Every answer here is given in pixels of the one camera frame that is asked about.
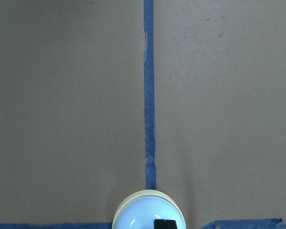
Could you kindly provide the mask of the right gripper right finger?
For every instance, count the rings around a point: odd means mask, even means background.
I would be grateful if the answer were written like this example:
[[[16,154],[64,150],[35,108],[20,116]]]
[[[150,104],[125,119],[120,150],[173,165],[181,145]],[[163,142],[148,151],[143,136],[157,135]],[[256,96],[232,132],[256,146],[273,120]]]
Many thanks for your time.
[[[166,229],[176,229],[176,221],[167,219],[165,221],[165,227]]]

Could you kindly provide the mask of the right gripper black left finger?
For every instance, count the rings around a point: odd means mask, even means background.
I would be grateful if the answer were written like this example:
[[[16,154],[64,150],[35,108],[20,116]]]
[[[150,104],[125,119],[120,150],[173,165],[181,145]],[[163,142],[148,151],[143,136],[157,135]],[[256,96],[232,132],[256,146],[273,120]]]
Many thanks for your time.
[[[155,219],[153,224],[154,224],[154,229],[165,229],[164,219]]]

